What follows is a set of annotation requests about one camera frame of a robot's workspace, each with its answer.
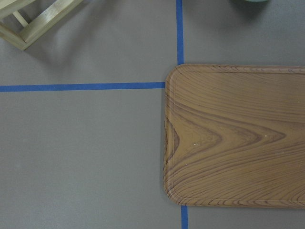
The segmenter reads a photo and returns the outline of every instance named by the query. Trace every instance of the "wood grain pattern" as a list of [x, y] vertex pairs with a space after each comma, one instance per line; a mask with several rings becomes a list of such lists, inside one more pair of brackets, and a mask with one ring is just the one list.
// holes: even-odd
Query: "wood grain pattern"
[[171, 200], [305, 208], [304, 67], [184, 64], [165, 91]]

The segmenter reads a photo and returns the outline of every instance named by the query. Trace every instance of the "blue tape line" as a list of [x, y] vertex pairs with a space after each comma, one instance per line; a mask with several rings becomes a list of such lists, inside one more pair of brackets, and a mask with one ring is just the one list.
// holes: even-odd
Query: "blue tape line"
[[164, 88], [164, 86], [165, 86], [164, 82], [9, 85], [9, 86], [0, 86], [0, 92], [45, 92], [45, 91], [158, 89], [158, 88]]
[[181, 229], [188, 229], [188, 213], [187, 206], [181, 206]]
[[183, 9], [182, 0], [176, 0], [176, 18], [177, 18], [177, 63], [184, 63], [183, 48]]

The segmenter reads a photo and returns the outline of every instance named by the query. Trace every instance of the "rectangular tray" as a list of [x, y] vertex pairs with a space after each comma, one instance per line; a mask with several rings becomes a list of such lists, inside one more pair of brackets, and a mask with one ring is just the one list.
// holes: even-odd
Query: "rectangular tray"
[[305, 208], [304, 67], [184, 64], [165, 93], [171, 200]]

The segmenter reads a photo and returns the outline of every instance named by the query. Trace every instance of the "painter's tape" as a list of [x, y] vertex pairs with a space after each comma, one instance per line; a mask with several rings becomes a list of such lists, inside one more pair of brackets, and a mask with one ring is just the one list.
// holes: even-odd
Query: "painter's tape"
[[188, 222], [188, 212], [187, 206], [181, 206], [181, 229], [188, 229], [189, 222]]
[[164, 82], [9, 85], [9, 86], [0, 86], [0, 92], [159, 89], [159, 88], [164, 88], [164, 86], [165, 86]]
[[182, 0], [176, 0], [176, 18], [177, 18], [177, 63], [184, 63], [183, 47], [183, 9]]

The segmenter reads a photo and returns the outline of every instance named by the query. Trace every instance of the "wooden stool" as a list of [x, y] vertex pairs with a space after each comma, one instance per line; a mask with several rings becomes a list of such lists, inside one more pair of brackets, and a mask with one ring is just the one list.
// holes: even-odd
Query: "wooden stool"
[[0, 19], [13, 14], [24, 27], [16, 33], [0, 22], [0, 37], [21, 50], [25, 50], [47, 30], [75, 8], [82, 0], [57, 0], [31, 23], [27, 23], [18, 10], [35, 0], [0, 0]]

